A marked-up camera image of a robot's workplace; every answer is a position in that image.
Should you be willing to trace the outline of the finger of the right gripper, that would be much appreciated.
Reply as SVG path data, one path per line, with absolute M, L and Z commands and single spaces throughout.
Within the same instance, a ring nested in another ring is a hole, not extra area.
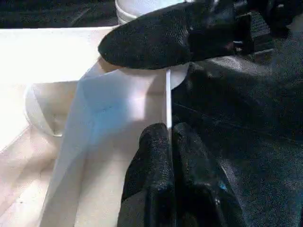
M 108 63 L 162 69 L 191 61 L 251 51 L 245 0 L 195 0 L 159 9 L 121 25 L 100 42 Z

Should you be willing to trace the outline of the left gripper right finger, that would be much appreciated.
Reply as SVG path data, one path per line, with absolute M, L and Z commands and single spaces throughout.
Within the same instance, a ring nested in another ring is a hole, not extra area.
M 183 227 L 238 227 L 240 205 L 225 172 L 196 131 L 172 131 L 179 223 Z

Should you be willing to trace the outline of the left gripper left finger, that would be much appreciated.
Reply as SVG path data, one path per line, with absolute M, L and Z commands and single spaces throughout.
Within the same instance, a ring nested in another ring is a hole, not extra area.
M 167 127 L 143 130 L 125 174 L 119 227 L 175 226 L 175 180 Z

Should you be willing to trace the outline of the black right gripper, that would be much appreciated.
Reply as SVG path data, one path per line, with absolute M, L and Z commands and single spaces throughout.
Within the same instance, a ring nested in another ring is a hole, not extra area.
M 248 0 L 249 35 L 246 39 L 246 54 L 274 48 L 274 41 L 288 37 L 287 27 L 302 14 L 301 0 Z

